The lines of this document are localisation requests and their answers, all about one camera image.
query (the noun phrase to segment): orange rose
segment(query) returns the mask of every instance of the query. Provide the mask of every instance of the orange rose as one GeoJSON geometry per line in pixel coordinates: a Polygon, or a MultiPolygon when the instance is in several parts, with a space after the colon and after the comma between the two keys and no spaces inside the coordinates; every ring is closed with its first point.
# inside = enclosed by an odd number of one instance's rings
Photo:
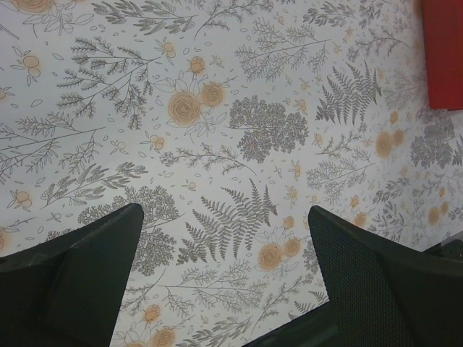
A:
{"type": "Polygon", "coordinates": [[[53,5],[53,0],[11,0],[11,2],[26,14],[44,13],[53,5]]]}
{"type": "Polygon", "coordinates": [[[292,216],[286,217],[283,221],[283,228],[290,229],[294,226],[294,218],[292,216]]]}
{"type": "Polygon", "coordinates": [[[435,224],[437,224],[439,222],[440,217],[440,212],[437,207],[433,207],[429,210],[428,222],[430,225],[434,226],[435,224]]]}
{"type": "Polygon", "coordinates": [[[169,115],[178,125],[191,125],[200,118],[200,104],[188,92],[177,93],[169,101],[169,115]]]}
{"type": "Polygon", "coordinates": [[[382,132],[376,139],[376,153],[382,158],[387,158],[391,151],[392,136],[388,132],[382,132]]]}
{"type": "Polygon", "coordinates": [[[201,92],[203,103],[207,106],[217,106],[224,98],[222,86],[218,83],[211,82],[203,88],[201,92]]]}
{"type": "Polygon", "coordinates": [[[442,215],[446,215],[448,211],[449,211],[449,203],[445,202],[441,205],[441,213],[442,215]]]}
{"type": "Polygon", "coordinates": [[[283,248],[283,253],[287,257],[293,257],[299,253],[301,250],[301,240],[298,238],[293,238],[288,240],[287,243],[285,243],[284,248],[283,248]]]}
{"type": "Polygon", "coordinates": [[[199,56],[193,57],[190,62],[190,69],[194,74],[198,74],[204,70],[204,60],[199,56]]]}
{"type": "Polygon", "coordinates": [[[404,143],[404,138],[405,138],[405,132],[400,129],[397,129],[392,135],[392,139],[394,141],[395,146],[400,146],[402,143],[404,143]]]}
{"type": "Polygon", "coordinates": [[[352,222],[352,224],[354,224],[355,226],[358,226],[359,228],[364,228],[366,223],[367,223],[367,215],[364,212],[358,213],[355,216],[354,221],[352,222]]]}
{"type": "Polygon", "coordinates": [[[148,323],[155,322],[161,315],[161,308],[158,305],[151,305],[145,310],[145,321],[148,323]]]}
{"type": "Polygon", "coordinates": [[[283,252],[278,244],[266,244],[259,252],[258,261],[262,270],[276,269],[281,262],[283,252]]]}
{"type": "Polygon", "coordinates": [[[175,343],[175,331],[172,329],[159,330],[151,341],[152,347],[171,347],[175,343]]]}

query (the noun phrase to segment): gray flower cluster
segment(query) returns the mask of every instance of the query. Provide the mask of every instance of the gray flower cluster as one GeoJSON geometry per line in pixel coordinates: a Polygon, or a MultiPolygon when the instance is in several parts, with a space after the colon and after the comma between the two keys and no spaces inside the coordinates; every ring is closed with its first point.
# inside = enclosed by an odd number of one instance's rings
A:
{"type": "Polygon", "coordinates": [[[299,112],[285,114],[280,103],[267,104],[256,95],[236,100],[230,110],[230,128],[244,130],[238,143],[243,157],[263,163],[270,150],[290,153],[296,142],[302,146],[309,135],[307,119],[299,112]]]}

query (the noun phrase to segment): gray fern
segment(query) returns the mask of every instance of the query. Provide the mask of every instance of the gray fern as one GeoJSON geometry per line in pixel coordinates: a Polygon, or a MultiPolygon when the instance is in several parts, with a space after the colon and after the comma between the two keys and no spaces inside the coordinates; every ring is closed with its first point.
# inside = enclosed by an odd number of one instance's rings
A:
{"type": "Polygon", "coordinates": [[[234,206],[201,197],[201,201],[212,215],[193,210],[193,215],[202,228],[197,229],[186,223],[192,241],[182,240],[184,247],[179,249],[178,265],[198,260],[207,262],[208,252],[215,261],[218,256],[225,260],[230,244],[235,259],[243,243],[247,250],[251,250],[254,235],[264,223],[271,226],[269,215],[277,215],[277,212],[276,205],[270,200],[267,186],[262,198],[252,179],[250,182],[251,197],[236,190],[222,188],[234,200],[234,206]]]}
{"type": "Polygon", "coordinates": [[[324,99],[320,99],[320,105],[317,107],[317,120],[331,120],[333,123],[337,120],[339,123],[347,124],[351,117],[352,124],[355,125],[357,115],[363,122],[368,106],[373,102],[377,103],[377,94],[381,96],[375,69],[371,76],[366,62],[364,73],[351,64],[347,66],[353,77],[340,72],[336,67],[333,67],[335,79],[327,77],[331,91],[325,85],[322,86],[324,99]]]}

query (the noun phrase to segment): floral wallpaper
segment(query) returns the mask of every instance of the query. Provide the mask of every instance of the floral wallpaper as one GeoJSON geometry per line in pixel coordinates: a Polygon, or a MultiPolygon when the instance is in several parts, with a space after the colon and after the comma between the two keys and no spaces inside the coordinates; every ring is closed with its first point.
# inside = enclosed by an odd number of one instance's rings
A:
{"type": "Polygon", "coordinates": [[[326,302],[307,213],[460,231],[419,0],[0,0],[0,255],[143,206],[112,345],[242,346],[326,302]]]}

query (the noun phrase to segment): red box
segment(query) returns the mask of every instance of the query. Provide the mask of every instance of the red box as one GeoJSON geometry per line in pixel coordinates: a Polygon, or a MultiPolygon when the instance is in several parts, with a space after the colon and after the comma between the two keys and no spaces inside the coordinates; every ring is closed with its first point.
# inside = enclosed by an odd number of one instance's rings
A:
{"type": "Polygon", "coordinates": [[[431,108],[463,109],[463,0],[422,0],[431,108]]]}

